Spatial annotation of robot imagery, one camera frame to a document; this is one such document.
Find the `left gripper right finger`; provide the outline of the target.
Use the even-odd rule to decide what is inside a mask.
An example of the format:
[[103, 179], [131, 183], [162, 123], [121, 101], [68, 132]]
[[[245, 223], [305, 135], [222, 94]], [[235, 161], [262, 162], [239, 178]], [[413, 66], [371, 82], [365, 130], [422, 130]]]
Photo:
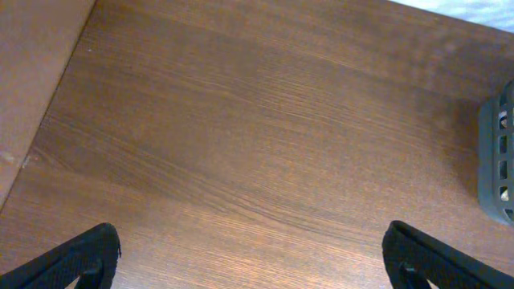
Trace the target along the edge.
[[385, 270], [394, 288], [513, 288], [513, 277], [402, 221], [382, 240]]

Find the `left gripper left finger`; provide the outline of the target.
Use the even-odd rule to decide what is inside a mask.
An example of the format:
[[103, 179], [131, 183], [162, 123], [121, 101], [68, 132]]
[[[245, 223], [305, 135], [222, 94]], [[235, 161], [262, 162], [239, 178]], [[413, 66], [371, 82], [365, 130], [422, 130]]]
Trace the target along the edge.
[[120, 239], [110, 223], [100, 223], [1, 276], [2, 288], [109, 289], [121, 256]]

